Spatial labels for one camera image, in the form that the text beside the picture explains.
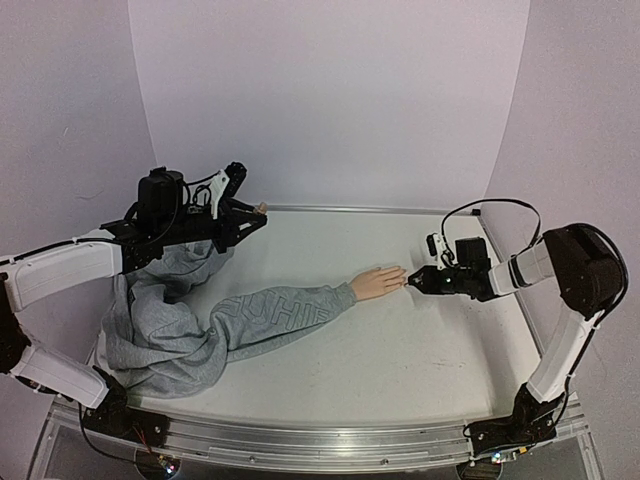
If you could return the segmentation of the mannequin hand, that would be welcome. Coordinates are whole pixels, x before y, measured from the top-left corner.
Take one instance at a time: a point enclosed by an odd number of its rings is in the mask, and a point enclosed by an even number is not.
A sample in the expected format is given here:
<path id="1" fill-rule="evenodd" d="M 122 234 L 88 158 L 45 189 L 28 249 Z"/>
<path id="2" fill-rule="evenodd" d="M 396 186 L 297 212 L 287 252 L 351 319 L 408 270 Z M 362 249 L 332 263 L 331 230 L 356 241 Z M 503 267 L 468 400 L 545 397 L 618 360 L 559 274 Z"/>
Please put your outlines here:
<path id="1" fill-rule="evenodd" d="M 407 284 L 406 270 L 400 266 L 374 268 L 357 275 L 350 287 L 357 302 L 383 297 Z"/>

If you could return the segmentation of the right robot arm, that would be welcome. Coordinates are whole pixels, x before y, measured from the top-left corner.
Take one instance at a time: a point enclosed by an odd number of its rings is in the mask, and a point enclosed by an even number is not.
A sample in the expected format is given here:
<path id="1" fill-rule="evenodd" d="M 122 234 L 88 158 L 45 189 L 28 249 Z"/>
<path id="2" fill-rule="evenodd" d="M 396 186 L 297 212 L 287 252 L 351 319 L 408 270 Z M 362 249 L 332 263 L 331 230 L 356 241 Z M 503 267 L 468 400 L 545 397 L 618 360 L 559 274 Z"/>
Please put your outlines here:
<path id="1" fill-rule="evenodd" d="M 456 242 L 458 264 L 444 261 L 444 237 L 427 237 L 437 258 L 409 276 L 408 285 L 424 295 L 466 295 L 479 302 L 505 297 L 553 279 L 563 301 L 554 336 L 526 383 L 539 403 L 558 399 L 580 361 L 591 331 L 617 307 L 628 289 L 628 272 L 616 245 L 600 229 L 573 223 L 542 237 L 493 265 L 480 237 Z"/>

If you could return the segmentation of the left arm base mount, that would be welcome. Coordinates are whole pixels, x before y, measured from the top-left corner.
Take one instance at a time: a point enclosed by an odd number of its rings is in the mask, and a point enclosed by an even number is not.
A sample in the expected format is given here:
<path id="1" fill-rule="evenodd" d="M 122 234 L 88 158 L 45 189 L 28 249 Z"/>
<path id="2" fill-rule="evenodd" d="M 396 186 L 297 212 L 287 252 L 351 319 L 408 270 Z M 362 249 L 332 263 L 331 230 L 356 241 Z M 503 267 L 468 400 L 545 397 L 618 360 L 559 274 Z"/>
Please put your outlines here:
<path id="1" fill-rule="evenodd" d="M 79 421 L 86 430 L 113 438 L 137 442 L 148 453 L 165 446 L 169 418 L 166 415 L 133 408 L 128 405 L 127 390 L 110 374 L 92 367 L 105 382 L 107 393 L 96 408 L 80 407 Z"/>

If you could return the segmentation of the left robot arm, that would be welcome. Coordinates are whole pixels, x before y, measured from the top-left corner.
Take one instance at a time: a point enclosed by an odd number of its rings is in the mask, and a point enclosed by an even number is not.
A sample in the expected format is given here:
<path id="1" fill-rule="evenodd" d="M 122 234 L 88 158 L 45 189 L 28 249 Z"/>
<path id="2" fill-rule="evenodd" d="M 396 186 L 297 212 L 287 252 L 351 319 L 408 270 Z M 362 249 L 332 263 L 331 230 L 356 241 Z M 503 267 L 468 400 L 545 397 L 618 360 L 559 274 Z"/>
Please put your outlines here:
<path id="1" fill-rule="evenodd" d="M 138 271 L 174 245 L 209 241 L 219 253 L 267 224 L 238 199 L 246 167 L 232 162 L 199 180 L 156 167 L 137 184 L 124 216 L 85 233 L 1 259 L 1 373 L 35 390 L 76 401 L 116 437 L 131 433 L 133 411 L 108 397 L 109 375 L 48 346 L 21 315 L 69 291 Z"/>

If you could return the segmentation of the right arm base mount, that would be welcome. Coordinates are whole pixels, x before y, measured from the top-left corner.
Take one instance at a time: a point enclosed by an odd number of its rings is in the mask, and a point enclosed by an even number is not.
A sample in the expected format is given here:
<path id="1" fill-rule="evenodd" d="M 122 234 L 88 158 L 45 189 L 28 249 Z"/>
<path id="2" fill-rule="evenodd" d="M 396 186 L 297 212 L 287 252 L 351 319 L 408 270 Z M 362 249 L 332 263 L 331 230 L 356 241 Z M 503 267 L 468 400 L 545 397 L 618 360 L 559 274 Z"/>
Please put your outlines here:
<path id="1" fill-rule="evenodd" d="M 522 384 L 510 415 L 474 421 L 463 428 L 475 457 L 500 451 L 533 447 L 556 437 L 556 425 L 566 410 L 567 392 L 549 401 L 538 401 Z"/>

